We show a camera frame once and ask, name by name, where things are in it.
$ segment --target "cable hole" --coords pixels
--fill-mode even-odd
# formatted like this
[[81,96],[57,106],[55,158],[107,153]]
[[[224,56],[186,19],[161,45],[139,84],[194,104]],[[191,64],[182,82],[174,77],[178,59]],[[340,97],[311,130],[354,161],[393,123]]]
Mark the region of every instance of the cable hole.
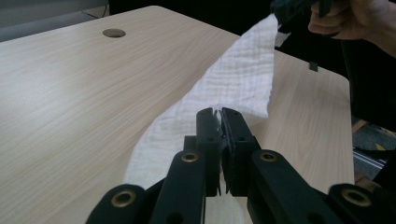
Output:
[[103,35],[110,38],[120,38],[126,35],[125,31],[120,29],[107,29],[103,31]]

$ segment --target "white towel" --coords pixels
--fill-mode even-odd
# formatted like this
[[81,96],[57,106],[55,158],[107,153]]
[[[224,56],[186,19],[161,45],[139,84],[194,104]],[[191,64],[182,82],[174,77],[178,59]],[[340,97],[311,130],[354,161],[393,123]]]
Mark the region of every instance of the white towel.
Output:
[[[235,41],[180,101],[148,127],[133,150],[124,182],[147,189],[166,177],[173,157],[183,149],[184,136],[195,135],[195,116],[202,109],[229,107],[242,113],[247,125],[268,118],[276,34],[272,14]],[[243,223],[240,206],[229,196],[210,198],[205,223]]]

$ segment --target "black tool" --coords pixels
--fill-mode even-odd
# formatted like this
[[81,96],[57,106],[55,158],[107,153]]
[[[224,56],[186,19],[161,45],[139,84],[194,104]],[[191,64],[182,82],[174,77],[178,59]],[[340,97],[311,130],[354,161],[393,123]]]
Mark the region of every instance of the black tool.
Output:
[[115,187],[96,205],[87,224],[204,223],[205,198],[219,192],[220,165],[227,191],[247,197],[253,223],[396,220],[394,211],[365,189],[341,184],[325,195],[311,188],[282,155],[261,149],[239,112],[208,108],[197,114],[196,135],[185,137],[165,179],[146,190]]
[[326,16],[332,7],[332,0],[274,0],[270,7],[279,24],[284,24],[298,14],[304,13],[317,1],[319,1],[319,16]]

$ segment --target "metal screw insert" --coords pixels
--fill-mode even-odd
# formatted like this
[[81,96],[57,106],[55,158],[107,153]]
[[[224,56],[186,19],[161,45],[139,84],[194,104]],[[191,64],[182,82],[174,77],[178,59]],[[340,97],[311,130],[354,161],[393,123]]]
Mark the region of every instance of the metal screw insert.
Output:
[[341,195],[348,202],[360,207],[368,207],[372,204],[370,198],[365,193],[356,189],[343,189]]
[[198,161],[198,155],[193,152],[188,152],[181,156],[181,159],[186,162],[195,162]]
[[111,203],[115,207],[125,207],[133,203],[135,198],[136,194],[134,193],[134,191],[127,189],[115,194],[111,199]]
[[273,162],[273,161],[277,161],[277,156],[275,154],[270,153],[270,152],[263,152],[260,155],[260,159],[262,159],[263,161]]

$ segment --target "light wood tabletop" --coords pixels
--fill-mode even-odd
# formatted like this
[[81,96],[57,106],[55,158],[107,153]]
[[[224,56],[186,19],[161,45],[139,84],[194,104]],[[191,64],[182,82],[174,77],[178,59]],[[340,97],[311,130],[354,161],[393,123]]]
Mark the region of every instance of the light wood tabletop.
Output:
[[[0,223],[84,223],[150,123],[236,39],[146,7],[0,43]],[[353,182],[343,77],[276,52],[269,119],[252,131],[314,188]]]

